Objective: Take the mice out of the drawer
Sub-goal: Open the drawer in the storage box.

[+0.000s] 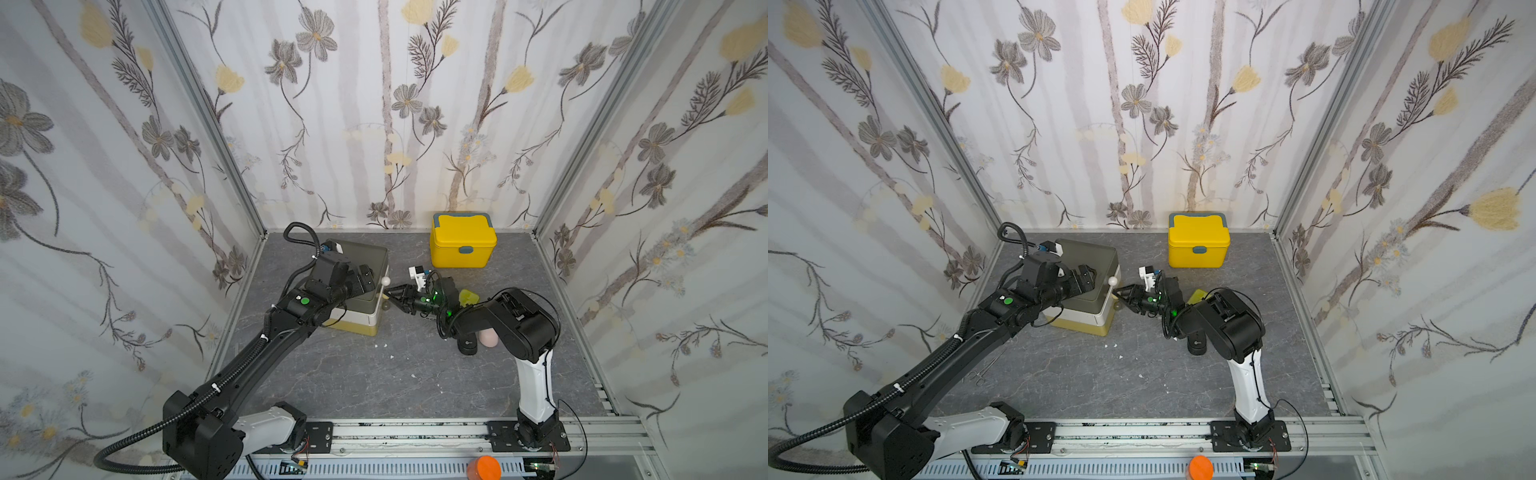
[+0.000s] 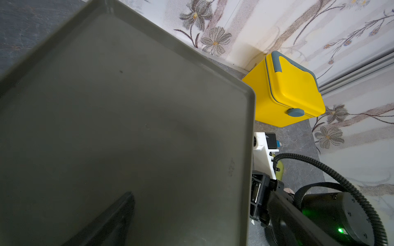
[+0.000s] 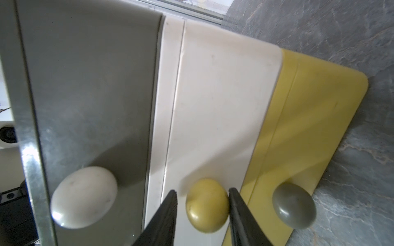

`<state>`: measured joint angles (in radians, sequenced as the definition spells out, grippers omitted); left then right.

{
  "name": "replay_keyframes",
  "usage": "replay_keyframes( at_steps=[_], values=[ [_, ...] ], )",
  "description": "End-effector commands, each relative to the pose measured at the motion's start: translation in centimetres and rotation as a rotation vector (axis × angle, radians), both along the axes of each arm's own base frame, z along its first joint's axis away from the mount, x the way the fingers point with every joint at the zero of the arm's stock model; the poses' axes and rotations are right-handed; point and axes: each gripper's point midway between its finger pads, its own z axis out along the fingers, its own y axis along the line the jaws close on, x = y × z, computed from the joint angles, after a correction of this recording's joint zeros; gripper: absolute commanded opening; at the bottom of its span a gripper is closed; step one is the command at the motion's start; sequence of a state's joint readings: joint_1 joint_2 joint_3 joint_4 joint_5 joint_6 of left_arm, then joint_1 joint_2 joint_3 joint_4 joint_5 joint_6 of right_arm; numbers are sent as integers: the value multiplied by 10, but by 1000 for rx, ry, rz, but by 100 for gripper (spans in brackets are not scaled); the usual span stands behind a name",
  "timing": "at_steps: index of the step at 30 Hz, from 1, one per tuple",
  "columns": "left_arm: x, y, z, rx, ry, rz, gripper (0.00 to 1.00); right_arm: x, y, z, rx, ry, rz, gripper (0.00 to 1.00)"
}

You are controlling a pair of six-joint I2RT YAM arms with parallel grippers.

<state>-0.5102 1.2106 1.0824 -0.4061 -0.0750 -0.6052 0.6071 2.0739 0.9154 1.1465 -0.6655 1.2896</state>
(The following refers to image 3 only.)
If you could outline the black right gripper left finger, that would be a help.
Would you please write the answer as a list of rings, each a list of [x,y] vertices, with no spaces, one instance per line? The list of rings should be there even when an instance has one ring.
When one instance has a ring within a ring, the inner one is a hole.
[[[133,246],[173,246],[177,211],[177,194],[170,190]]]

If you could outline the three-drawer cabinet olive white yellow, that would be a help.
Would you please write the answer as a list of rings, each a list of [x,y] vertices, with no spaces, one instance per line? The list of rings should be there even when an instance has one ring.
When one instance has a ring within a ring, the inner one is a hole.
[[[145,223],[178,194],[177,246],[229,246],[189,221],[186,196],[202,178],[236,188],[275,246],[293,227],[276,188],[312,193],[367,87],[359,71],[216,26],[165,16],[147,184]]]

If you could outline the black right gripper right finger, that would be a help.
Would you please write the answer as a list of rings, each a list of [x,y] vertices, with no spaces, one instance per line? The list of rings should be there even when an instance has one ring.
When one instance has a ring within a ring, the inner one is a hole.
[[[229,189],[229,218],[233,246],[272,246],[236,188]]]

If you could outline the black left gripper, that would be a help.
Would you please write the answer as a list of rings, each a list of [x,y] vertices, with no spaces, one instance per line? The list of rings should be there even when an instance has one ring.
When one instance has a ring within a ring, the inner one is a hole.
[[[39,239],[26,182],[1,192],[1,245],[35,246]]]

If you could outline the yellow drawer knob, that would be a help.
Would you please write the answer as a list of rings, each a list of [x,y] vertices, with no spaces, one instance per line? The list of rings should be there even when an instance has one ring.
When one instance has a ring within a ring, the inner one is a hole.
[[[195,182],[186,196],[186,214],[191,225],[202,233],[214,233],[227,221],[229,198],[214,179]]]

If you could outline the olive top drawer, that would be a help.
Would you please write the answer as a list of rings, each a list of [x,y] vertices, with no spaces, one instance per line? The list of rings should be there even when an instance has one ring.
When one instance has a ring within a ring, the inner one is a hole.
[[[145,219],[163,14],[123,1],[1,1],[1,63],[29,198],[44,246],[131,246]],[[90,166],[118,194],[83,229],[56,225],[50,199]]]

